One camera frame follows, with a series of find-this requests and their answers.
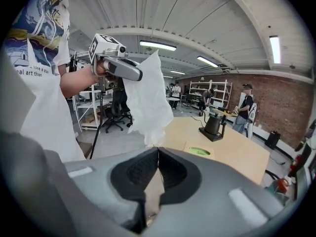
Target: concrete floor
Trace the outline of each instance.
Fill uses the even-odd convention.
[[[177,110],[172,110],[175,117],[190,117],[198,116],[198,110],[193,107],[178,106]],[[127,153],[133,150],[142,149],[145,147],[144,136],[138,132],[128,133],[129,128],[126,124],[121,124],[124,131],[121,131],[118,127],[112,126],[109,129],[109,133],[105,133],[105,128],[102,128],[98,136],[93,158],[102,158],[107,156],[113,156],[117,154]],[[227,126],[232,127],[232,124],[228,122]],[[95,131],[83,131],[79,133],[77,139],[83,142],[93,143],[95,137]],[[291,160],[277,150],[272,150],[265,146],[264,141],[260,138],[253,136],[252,141],[258,145],[264,147],[270,152],[270,158],[267,166],[267,170],[275,173],[277,176],[284,177],[289,172]],[[262,187],[266,187],[271,184],[272,178],[265,174],[261,182]],[[163,184],[159,171],[156,172],[152,181],[149,183],[145,190],[147,202],[145,205],[146,215],[148,217],[148,224],[153,221],[155,216],[159,212],[159,196],[164,192]],[[292,200],[294,197],[294,191],[290,189],[287,194]]]

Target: curved ceiling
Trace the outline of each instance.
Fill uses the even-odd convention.
[[[314,46],[304,23],[285,0],[69,0],[70,48],[86,51],[96,32],[126,45],[141,62],[155,48],[151,40],[177,46],[160,49],[162,70],[186,76],[235,70],[273,70],[311,76]],[[269,36],[281,42],[281,64],[274,64]],[[198,60],[203,56],[220,68]]]

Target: workbench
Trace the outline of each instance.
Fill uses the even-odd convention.
[[[204,117],[194,117],[205,126]],[[268,164],[270,153],[240,133],[226,127],[224,138],[215,142],[207,139],[198,128],[201,123],[192,117],[177,117],[166,127],[164,141],[166,148],[187,151],[197,147],[211,153],[205,160],[212,159],[234,168],[256,184],[260,184]]]

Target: black speaker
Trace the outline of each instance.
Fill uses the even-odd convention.
[[[270,132],[270,135],[268,139],[265,141],[266,146],[268,146],[271,149],[276,148],[277,142],[280,139],[281,134],[279,134],[277,131]]]

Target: man in cap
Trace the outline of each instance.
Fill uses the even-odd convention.
[[[253,105],[253,95],[251,95],[252,85],[244,84],[243,92],[246,94],[246,96],[242,102],[241,107],[238,109],[238,117],[236,118],[236,121],[233,125],[233,129],[241,134],[243,133],[244,127],[248,120],[248,112]]]

